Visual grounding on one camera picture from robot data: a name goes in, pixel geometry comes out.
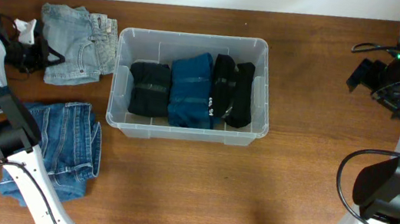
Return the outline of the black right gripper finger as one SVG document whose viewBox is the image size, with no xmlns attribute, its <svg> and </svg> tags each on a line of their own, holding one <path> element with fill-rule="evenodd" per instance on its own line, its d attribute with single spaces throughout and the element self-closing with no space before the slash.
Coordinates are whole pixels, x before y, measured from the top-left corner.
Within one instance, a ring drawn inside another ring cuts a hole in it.
<svg viewBox="0 0 400 224">
<path fill-rule="evenodd" d="M 382 61 L 374 61 L 371 82 L 372 91 L 376 91 L 382 86 L 382 75 L 385 74 L 386 68 L 387 65 L 385 63 L 382 63 Z"/>
<path fill-rule="evenodd" d="M 374 63 L 371 60 L 365 59 L 358 65 L 352 74 L 349 75 L 349 78 L 346 81 L 349 92 L 352 93 L 360 84 L 372 91 L 374 82 L 373 64 Z"/>
</svg>

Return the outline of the light blue jeans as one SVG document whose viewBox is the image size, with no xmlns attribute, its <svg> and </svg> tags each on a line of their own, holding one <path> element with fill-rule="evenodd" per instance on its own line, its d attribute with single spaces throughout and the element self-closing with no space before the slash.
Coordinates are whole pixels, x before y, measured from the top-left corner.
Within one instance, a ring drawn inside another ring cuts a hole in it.
<svg viewBox="0 0 400 224">
<path fill-rule="evenodd" d="M 48 46 L 65 58 L 64 63 L 45 68 L 46 84 L 88 84 L 113 73 L 118 47 L 115 19 L 85 7 L 48 3 L 41 8 L 41 18 Z"/>
</svg>

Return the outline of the black garment with tape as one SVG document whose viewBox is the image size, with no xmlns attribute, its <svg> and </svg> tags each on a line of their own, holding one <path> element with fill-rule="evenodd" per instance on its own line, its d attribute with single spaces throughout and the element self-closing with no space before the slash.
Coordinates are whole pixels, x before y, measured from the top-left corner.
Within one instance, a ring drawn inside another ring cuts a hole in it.
<svg viewBox="0 0 400 224">
<path fill-rule="evenodd" d="M 213 66 L 209 115 L 224 120 L 232 128 L 251 123 L 251 92 L 256 66 L 237 64 L 229 55 L 219 54 Z"/>
<path fill-rule="evenodd" d="M 134 84 L 127 110 L 138 116 L 168 115 L 171 69 L 165 64 L 137 62 L 131 65 Z"/>
</svg>

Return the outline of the teal blue garment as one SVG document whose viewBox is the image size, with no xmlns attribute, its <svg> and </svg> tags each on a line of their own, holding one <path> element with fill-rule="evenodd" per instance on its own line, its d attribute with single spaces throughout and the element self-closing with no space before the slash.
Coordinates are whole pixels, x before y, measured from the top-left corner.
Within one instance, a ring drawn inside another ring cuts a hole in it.
<svg viewBox="0 0 400 224">
<path fill-rule="evenodd" d="M 214 119 L 209 115 L 213 57 L 210 53 L 172 63 L 168 123 L 173 127 L 211 130 Z"/>
</svg>

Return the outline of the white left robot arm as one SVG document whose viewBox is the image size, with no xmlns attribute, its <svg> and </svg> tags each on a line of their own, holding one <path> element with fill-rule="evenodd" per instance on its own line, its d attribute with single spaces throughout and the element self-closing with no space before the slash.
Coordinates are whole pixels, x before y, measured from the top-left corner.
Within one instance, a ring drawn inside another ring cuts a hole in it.
<svg viewBox="0 0 400 224">
<path fill-rule="evenodd" d="M 20 191 L 35 224 L 75 224 L 61 204 L 43 164 L 41 133 L 33 116 L 8 87 L 5 66 L 23 74 L 64 63 L 36 20 L 11 21 L 8 35 L 0 13 L 0 167 Z"/>
</svg>

